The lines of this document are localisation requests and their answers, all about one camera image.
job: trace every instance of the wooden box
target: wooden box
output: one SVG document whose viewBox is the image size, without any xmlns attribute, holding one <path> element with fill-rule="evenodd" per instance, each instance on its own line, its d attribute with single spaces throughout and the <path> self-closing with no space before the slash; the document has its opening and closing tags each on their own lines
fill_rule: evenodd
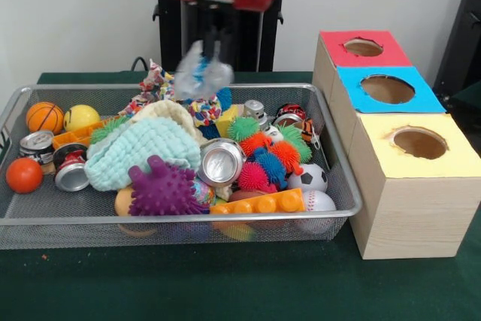
<svg viewBox="0 0 481 321">
<path fill-rule="evenodd" d="M 329 107 L 348 154 L 358 113 L 445 112 L 414 67 L 338 67 Z"/>
<path fill-rule="evenodd" d="M 364 259 L 455 256 L 481 200 L 481 159 L 448 114 L 359 114 L 349 160 Z"/>
<path fill-rule="evenodd" d="M 409 67 L 410 60 L 387 31 L 320 32 L 313 85 L 331 103 L 337 67 Z"/>
</svg>

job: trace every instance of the red box top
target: red box top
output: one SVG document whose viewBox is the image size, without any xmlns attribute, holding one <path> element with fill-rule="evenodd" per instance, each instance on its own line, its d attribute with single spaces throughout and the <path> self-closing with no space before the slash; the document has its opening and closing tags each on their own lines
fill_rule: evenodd
<svg viewBox="0 0 481 321">
<path fill-rule="evenodd" d="M 321 32 L 337 67 L 410 67 L 401 46 L 388 31 Z"/>
</svg>

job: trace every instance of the yellow ball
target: yellow ball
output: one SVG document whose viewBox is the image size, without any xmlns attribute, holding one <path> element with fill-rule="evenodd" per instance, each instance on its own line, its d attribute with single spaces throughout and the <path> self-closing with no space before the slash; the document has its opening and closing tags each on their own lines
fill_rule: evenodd
<svg viewBox="0 0 481 321">
<path fill-rule="evenodd" d="M 76 131 L 97 122 L 100 122 L 97 111 L 84 104 L 73 106 L 63 117 L 63 126 L 67 132 Z"/>
</svg>

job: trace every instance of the purple spiky ball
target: purple spiky ball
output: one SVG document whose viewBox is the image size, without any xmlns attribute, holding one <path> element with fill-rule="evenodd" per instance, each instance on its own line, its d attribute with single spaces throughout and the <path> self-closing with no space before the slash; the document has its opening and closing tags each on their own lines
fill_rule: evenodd
<svg viewBox="0 0 481 321">
<path fill-rule="evenodd" d="M 165 163 L 159 156 L 147 160 L 151 172 L 138 166 L 129 169 L 132 179 L 132 216 L 164 216 L 200 214 L 202 206 L 194 197 L 192 169 L 182 169 Z"/>
</svg>

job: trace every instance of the orange koosh ball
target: orange koosh ball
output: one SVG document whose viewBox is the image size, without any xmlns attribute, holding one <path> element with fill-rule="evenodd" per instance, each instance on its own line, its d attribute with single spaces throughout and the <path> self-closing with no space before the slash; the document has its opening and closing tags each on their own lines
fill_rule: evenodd
<svg viewBox="0 0 481 321">
<path fill-rule="evenodd" d="M 42 183 L 40 165 L 30 158 L 15 159 L 7 169 L 8 186 L 16 193 L 30 193 Z"/>
<path fill-rule="evenodd" d="M 286 168 L 287 173 L 294 172 L 300 176 L 303 172 L 299 166 L 301 163 L 301 156 L 299 152 L 287 141 L 277 142 L 269 149 L 269 152 L 275 154 L 283 166 Z"/>
<path fill-rule="evenodd" d="M 63 111 L 54 103 L 41 101 L 30 107 L 27 112 L 26 123 L 30 132 L 44 130 L 57 135 L 63 128 Z"/>
<path fill-rule="evenodd" d="M 240 148 L 244 151 L 246 156 L 251 157 L 254 154 L 254 151 L 260 147 L 269 147 L 272 143 L 272 140 L 262 132 L 255 133 L 248 137 L 248 139 L 244 139 L 239 143 Z"/>
</svg>

